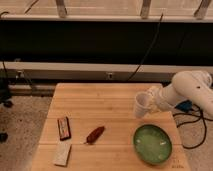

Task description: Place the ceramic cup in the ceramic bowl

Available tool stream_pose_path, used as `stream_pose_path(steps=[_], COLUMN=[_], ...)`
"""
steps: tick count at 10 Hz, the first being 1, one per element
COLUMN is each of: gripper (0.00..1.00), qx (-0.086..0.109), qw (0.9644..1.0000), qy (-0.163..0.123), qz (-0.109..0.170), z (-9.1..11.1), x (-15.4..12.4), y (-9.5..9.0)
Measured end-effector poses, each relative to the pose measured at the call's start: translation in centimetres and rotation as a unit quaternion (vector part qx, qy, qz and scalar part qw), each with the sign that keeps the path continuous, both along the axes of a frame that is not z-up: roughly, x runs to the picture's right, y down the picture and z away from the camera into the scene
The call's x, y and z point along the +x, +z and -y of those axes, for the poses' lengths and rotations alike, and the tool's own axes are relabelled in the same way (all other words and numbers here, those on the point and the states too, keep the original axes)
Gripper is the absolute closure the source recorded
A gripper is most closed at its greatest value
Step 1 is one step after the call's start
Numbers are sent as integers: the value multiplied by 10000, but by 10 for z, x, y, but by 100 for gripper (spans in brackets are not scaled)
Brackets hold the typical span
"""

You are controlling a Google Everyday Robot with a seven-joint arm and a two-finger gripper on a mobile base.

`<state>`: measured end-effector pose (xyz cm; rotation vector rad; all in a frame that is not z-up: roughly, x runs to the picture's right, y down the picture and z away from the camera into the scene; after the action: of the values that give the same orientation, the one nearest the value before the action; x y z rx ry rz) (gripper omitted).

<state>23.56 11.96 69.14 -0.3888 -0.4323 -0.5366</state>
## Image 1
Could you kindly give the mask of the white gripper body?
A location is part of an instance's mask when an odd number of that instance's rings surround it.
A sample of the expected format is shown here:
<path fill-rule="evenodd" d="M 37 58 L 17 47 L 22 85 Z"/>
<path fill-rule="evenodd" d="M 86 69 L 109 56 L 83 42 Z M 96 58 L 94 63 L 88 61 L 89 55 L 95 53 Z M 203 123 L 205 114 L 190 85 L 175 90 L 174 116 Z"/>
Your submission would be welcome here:
<path fill-rule="evenodd" d="M 172 106 L 163 98 L 161 89 L 156 86 L 152 86 L 147 90 L 149 95 L 148 108 L 151 113 L 169 111 Z"/>

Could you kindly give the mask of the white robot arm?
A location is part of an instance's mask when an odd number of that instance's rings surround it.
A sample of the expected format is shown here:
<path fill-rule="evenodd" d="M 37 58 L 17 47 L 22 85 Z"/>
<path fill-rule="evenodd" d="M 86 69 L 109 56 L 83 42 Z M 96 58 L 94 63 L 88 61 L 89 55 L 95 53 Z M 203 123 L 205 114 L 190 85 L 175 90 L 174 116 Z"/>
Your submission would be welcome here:
<path fill-rule="evenodd" d="M 148 89 L 148 94 L 162 111 L 171 110 L 183 101 L 189 100 L 213 116 L 212 83 L 212 77 L 207 71 L 181 71 L 173 76 L 168 86 L 152 86 Z"/>

